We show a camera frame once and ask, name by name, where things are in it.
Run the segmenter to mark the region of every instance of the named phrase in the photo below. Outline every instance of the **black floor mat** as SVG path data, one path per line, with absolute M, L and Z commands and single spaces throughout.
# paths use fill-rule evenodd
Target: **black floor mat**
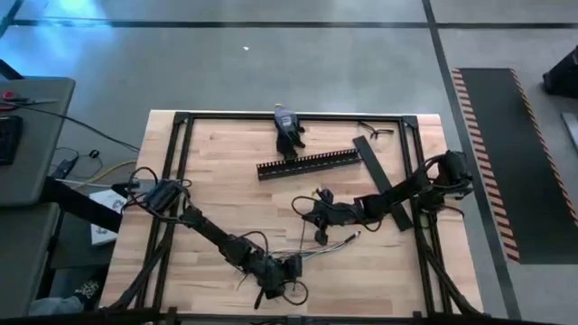
M 516 73 L 454 69 L 452 75 L 509 259 L 578 264 L 578 218 Z

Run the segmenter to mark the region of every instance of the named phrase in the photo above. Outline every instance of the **wire bundle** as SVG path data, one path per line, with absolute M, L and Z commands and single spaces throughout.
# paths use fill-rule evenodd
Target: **wire bundle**
M 289 250 L 276 250 L 276 251 L 271 252 L 271 254 L 272 255 L 279 255 L 280 257 L 299 254 L 302 256 L 303 260 L 307 260 L 307 259 L 314 257 L 314 256 L 317 256 L 317 255 L 327 254 L 327 253 L 331 253 L 331 252 L 337 252 L 337 251 L 343 249 L 345 246 L 351 244 L 353 241 L 355 241 L 357 238 L 359 238 L 360 235 L 361 235 L 361 232 L 356 231 L 353 235 L 349 236 L 347 239 L 340 241 L 339 243 L 337 243 L 333 246 L 316 246 L 316 247 L 306 248 L 303 250 L 302 249 L 300 249 L 300 250 L 290 250 L 290 249 Z

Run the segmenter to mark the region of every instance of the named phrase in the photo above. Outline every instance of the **black glove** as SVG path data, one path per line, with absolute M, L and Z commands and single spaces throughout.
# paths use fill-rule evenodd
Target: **black glove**
M 275 105 L 275 127 L 277 128 L 277 151 L 281 153 L 285 160 L 297 157 L 294 146 L 304 148 L 299 133 L 305 129 L 299 124 L 297 115 L 280 104 Z

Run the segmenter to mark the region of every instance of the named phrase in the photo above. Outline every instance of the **black box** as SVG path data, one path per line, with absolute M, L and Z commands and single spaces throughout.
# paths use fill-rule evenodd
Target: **black box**
M 11 165 L 22 137 L 23 120 L 19 116 L 0 116 L 0 166 Z

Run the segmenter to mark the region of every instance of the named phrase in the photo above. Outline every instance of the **small white object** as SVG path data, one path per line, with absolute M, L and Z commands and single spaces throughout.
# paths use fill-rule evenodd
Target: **small white object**
M 126 203 L 126 199 L 118 195 L 113 190 L 103 190 L 100 192 L 92 193 L 89 195 L 89 198 L 96 203 L 112 209 L 118 213 L 120 213 L 120 210 Z M 113 240 L 117 240 L 117 233 L 96 225 L 90 225 L 90 238 L 93 246 L 104 245 L 106 243 L 110 243 Z

